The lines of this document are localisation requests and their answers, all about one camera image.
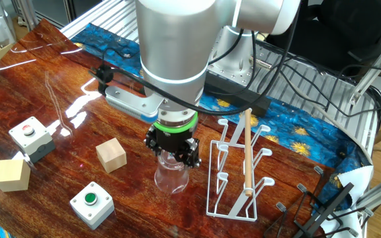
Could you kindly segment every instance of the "wooden table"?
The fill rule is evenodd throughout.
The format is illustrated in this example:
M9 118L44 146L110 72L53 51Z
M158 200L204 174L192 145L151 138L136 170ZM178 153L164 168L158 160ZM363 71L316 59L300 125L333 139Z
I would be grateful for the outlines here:
M0 159L18 153L8 131L30 116L53 131L56 145L55 151L35 164L28 190L0 191L0 225L17 237L261 237L281 215L275 204L289 206L301 195L298 183L314 190L319 178L313 170L316 165L327 174L332 172L260 138L255 151L268 147L273 156L262 158L256 180L268 176L276 185L258 197L259 219L209 217L205 208L210 141L219 139L222 131L217 118L200 117L194 136L200 139L202 165L191 170L185 191L164 194L153 181L157 159L143 143L149 125L111 108L96 92L97 82L87 70L99 64L100 59L80 50L45 20L0 61ZM116 77L125 89L139 87L121 75ZM126 150L128 164L107 174L95 146L112 138ZM230 209L238 196L233 190L241 190L243 158L242 151L230 151L225 171L236 182L228 185L219 209ZM115 213L94 231L69 205L91 181L113 197L115 206ZM310 217L307 204L300 215L305 220ZM291 224L286 226L285 234L296 232Z

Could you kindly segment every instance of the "green ring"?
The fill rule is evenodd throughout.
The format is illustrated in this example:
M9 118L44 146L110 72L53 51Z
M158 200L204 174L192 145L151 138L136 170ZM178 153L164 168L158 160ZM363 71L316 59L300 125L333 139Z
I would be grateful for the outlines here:
M178 133L185 132L185 131L189 130L197 122L198 122L198 113L196 112L195 115L193 116L193 119L188 124L181 126L179 128L172 128L169 126L164 126L164 125L161 125L159 122L154 123L153 126L155 126L159 130L162 130L163 132L167 132L170 134L178 134Z

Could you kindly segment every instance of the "wooden cube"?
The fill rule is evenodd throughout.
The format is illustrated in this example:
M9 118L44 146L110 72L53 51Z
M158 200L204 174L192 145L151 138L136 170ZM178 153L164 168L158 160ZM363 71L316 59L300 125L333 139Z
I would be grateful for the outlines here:
M0 160L0 189L3 192L27 190L30 167L24 159Z
M116 138L97 146L98 159L107 173L127 164L126 152Z

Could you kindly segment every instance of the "metal grid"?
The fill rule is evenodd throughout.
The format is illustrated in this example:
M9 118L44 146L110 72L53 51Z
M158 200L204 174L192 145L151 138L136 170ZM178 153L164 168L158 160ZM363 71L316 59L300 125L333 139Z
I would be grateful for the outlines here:
M72 23L64 27L61 32L68 38L73 38L77 33L82 31L89 23L109 30L121 37L133 40L139 43L138 39L138 25L136 22L135 2L133 0L108 0L98 4L90 11L74 20ZM274 53L265 48L259 48L257 52L257 58L275 65L280 61L281 55ZM296 60L291 60L288 65L296 68L298 72L307 77L310 81L314 82L326 96L330 97L331 89L335 82L335 78L330 75L320 75L312 66L306 65ZM321 96L316 89L303 80L299 75L295 74L292 70L285 67L285 75L296 86L298 86L304 93L306 93L311 99L314 99L322 104L327 104L326 99ZM252 91L257 91L258 85L261 84L260 90L262 91L273 73L266 79L264 76L268 70L259 70L258 76L255 79L254 84L251 86ZM354 87L346 82L339 81L331 100L339 106L346 114L354 114L361 110L374 108L374 101L366 94L364 94L357 105L351 106L349 97ZM329 122L322 114L313 108L310 102L298 97L294 91L288 86L287 82L280 76L275 82L273 88L268 93L268 96L281 100L285 103L291 104L297 108L301 108L310 113L316 118L321 118L326 122ZM349 133L354 135L362 145L367 148L367 151L371 154L374 144L374 137L377 129L377 116L375 112L367 112L359 116L347 118L330 105L327 111L336 121L344 126Z

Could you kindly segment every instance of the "wooden dowel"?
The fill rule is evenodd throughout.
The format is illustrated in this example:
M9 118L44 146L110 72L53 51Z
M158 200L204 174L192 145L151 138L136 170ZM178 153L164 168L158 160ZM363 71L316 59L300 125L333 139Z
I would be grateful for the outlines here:
M245 111L245 187L252 188L252 148L251 148L251 110ZM252 196L252 191L246 190L246 196Z

